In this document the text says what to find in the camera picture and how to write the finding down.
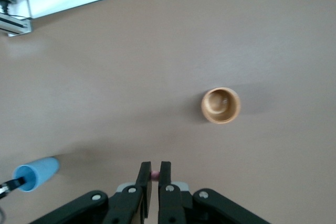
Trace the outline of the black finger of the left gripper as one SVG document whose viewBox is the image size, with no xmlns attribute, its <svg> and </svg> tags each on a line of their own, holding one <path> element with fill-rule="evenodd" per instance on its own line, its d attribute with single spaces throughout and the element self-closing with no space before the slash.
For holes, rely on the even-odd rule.
<svg viewBox="0 0 336 224">
<path fill-rule="evenodd" d="M 9 180 L 0 184 L 0 199 L 5 198 L 13 190 L 19 188 L 26 183 L 24 177 Z"/>
</svg>

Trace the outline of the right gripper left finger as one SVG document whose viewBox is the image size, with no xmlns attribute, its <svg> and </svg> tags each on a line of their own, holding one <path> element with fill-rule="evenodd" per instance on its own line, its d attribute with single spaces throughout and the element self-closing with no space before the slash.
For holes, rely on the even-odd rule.
<svg viewBox="0 0 336 224">
<path fill-rule="evenodd" d="M 151 200 L 151 171 L 151 163 L 143 162 L 135 182 L 117 187 L 109 198 L 103 224 L 144 224 Z"/>
</svg>

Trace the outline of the brown table cover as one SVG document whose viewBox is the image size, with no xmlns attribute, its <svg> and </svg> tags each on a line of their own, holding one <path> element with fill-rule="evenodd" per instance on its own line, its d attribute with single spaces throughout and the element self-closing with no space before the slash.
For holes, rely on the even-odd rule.
<svg viewBox="0 0 336 224">
<path fill-rule="evenodd" d="M 227 124 L 204 94 L 234 90 Z M 0 35 L 0 183 L 47 156 L 59 172 L 0 200 L 28 224 L 142 162 L 272 224 L 336 224 L 336 0 L 105 0 Z"/>
</svg>

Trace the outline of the brown wooden cup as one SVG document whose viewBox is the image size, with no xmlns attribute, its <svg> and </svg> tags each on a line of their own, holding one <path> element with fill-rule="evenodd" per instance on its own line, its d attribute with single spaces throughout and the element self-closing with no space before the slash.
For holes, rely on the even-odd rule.
<svg viewBox="0 0 336 224">
<path fill-rule="evenodd" d="M 238 94 L 230 88 L 214 88 L 204 94 L 201 110 L 209 122 L 227 124 L 239 115 L 241 101 Z"/>
</svg>

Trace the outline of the blue plastic cup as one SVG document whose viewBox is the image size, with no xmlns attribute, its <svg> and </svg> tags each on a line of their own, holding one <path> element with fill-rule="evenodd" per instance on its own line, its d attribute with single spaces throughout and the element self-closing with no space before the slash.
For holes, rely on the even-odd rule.
<svg viewBox="0 0 336 224">
<path fill-rule="evenodd" d="M 24 181 L 19 186 L 23 192 L 31 192 L 46 181 L 50 180 L 60 168 L 59 160 L 55 157 L 45 157 L 15 168 L 12 178 Z"/>
</svg>

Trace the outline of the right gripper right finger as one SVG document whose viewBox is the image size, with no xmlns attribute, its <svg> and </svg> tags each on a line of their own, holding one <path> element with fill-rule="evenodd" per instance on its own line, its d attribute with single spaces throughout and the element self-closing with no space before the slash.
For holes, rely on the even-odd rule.
<svg viewBox="0 0 336 224">
<path fill-rule="evenodd" d="M 181 190 L 171 180 L 171 162 L 161 162 L 158 192 L 158 224 L 185 224 Z"/>
</svg>

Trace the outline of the silver aluminium rail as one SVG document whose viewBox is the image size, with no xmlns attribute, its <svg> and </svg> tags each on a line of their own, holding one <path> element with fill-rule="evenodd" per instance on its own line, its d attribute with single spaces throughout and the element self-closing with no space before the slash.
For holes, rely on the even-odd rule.
<svg viewBox="0 0 336 224">
<path fill-rule="evenodd" d="M 33 31 L 31 20 L 17 19 L 15 17 L 0 13 L 0 32 L 9 37 L 31 33 Z"/>
</svg>

